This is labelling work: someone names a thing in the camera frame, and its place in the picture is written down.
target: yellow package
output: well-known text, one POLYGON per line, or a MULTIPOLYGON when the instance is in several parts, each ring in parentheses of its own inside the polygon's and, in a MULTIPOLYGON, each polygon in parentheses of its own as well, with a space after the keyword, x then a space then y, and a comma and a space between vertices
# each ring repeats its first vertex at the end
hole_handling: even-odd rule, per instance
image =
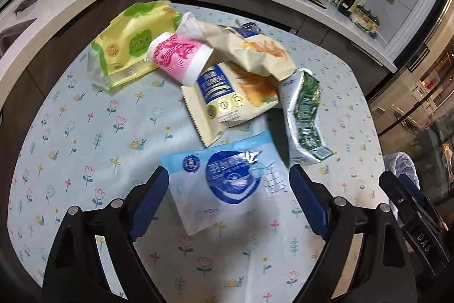
POLYGON ((175 32, 182 17, 169 5, 133 4, 96 37, 89 54, 89 74, 96 85, 109 89, 157 68, 147 59, 148 46, 163 32, 175 32))
POLYGON ((282 81, 297 69, 285 48, 257 32, 197 22, 208 45, 214 48, 213 62, 232 61, 248 72, 273 76, 282 81))
POLYGON ((278 103, 272 78, 247 72, 232 62, 212 65, 195 85, 181 89, 206 147, 227 128, 251 120, 278 103))

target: table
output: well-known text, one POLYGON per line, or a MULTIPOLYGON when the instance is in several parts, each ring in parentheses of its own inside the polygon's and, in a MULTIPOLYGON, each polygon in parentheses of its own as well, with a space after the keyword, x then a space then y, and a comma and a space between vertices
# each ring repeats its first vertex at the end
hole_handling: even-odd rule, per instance
MULTIPOLYGON (((235 25, 252 21, 202 7, 173 4, 197 19, 235 25)), ((297 66, 314 71, 322 100, 319 127, 334 156, 305 167, 313 181, 354 205, 387 202, 378 187, 384 171, 380 144, 364 95, 351 69, 332 53, 258 23, 288 50, 297 66)), ((124 198, 159 165, 159 155, 202 149, 179 86, 161 71, 113 91, 87 78, 87 50, 71 63, 45 99, 27 134, 10 191, 8 228, 27 272, 42 285, 48 253, 66 210, 96 209, 124 198)), ((256 135, 266 120, 229 129, 217 144, 256 135)), ((190 237, 167 192, 147 234, 135 248, 169 302, 291 302, 324 242, 310 229, 296 200, 259 230, 251 215, 218 220, 190 237), (291 220, 291 230, 280 221, 291 220), (280 234, 275 248, 270 242, 280 234), (201 270, 211 269, 208 273, 201 270)), ((123 296, 103 237, 96 237, 111 290, 123 296)))

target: paper cup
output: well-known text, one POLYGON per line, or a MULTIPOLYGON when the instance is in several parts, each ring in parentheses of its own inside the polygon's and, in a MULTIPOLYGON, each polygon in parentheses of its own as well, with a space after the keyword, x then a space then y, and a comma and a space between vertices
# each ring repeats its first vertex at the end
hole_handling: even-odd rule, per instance
POLYGON ((196 83, 213 48, 201 41, 165 32, 148 48, 148 59, 186 86, 196 83))

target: yellow and green tissue package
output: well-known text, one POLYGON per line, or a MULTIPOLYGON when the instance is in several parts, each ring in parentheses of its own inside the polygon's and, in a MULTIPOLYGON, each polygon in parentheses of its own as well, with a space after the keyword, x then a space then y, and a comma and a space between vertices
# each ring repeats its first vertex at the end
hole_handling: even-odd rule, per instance
POLYGON ((147 59, 148 46, 163 32, 175 32, 181 17, 170 1, 136 3, 124 10, 91 43, 92 82, 108 90, 155 70, 147 59))

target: blue and white plastic bag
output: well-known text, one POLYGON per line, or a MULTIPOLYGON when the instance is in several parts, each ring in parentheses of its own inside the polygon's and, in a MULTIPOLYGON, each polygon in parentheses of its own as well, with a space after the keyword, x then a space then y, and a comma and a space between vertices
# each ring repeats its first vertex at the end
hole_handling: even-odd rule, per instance
POLYGON ((217 219, 244 214, 288 190, 285 168, 269 131, 238 142, 161 157, 188 235, 217 219))

